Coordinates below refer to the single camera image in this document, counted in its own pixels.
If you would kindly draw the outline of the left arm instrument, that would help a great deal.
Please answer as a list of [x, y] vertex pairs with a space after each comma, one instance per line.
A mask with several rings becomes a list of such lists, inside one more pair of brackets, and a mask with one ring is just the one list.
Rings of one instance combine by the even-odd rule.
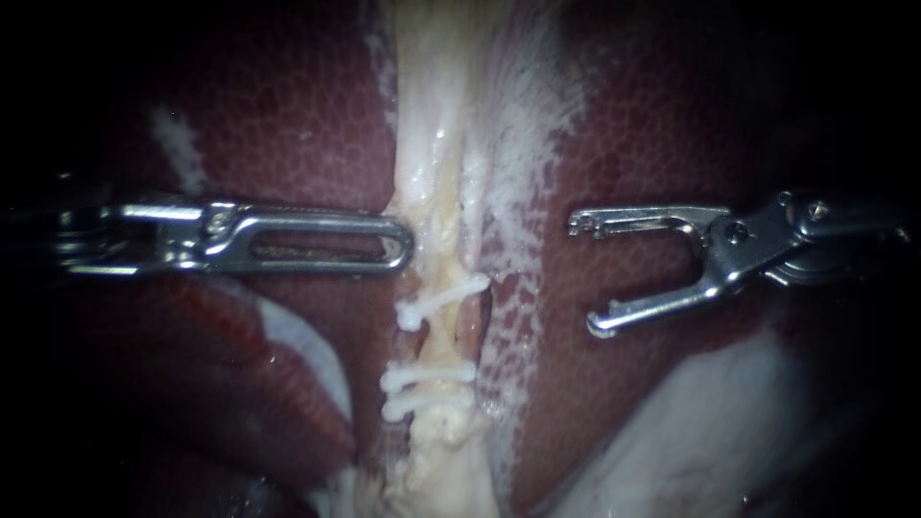
[[132, 201], [59, 215], [56, 264], [73, 274], [135, 276], [224, 271], [239, 222], [226, 201]]

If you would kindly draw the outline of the right arm instrument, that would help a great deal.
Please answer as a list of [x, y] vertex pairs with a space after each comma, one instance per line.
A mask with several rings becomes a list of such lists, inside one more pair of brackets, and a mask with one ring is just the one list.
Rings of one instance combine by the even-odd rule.
[[880, 195], [782, 191], [710, 225], [707, 280], [740, 288], [755, 276], [782, 287], [865, 277], [909, 245], [910, 226], [910, 210]]

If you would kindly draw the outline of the left arm instrument jaw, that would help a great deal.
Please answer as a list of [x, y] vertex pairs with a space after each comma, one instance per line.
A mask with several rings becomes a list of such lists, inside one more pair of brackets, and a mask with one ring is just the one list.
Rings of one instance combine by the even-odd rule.
[[206, 225], [209, 273], [385, 275], [414, 252], [412, 231], [380, 215], [236, 205]]

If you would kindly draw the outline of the right arm instrument jaw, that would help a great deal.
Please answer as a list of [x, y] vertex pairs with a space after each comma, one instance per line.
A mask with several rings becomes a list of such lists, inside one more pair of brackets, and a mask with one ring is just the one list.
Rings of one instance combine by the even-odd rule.
[[728, 207], [712, 205], [589, 207], [569, 215], [567, 231], [571, 237], [585, 234], [594, 240], [623, 233], [670, 231], [685, 236], [692, 249], [704, 249], [712, 223], [730, 214]]
[[637, 326], [713, 304], [736, 292], [743, 279], [741, 270], [709, 265], [694, 284], [632, 300], [611, 299], [606, 311], [586, 315], [585, 326], [593, 337], [610, 339]]

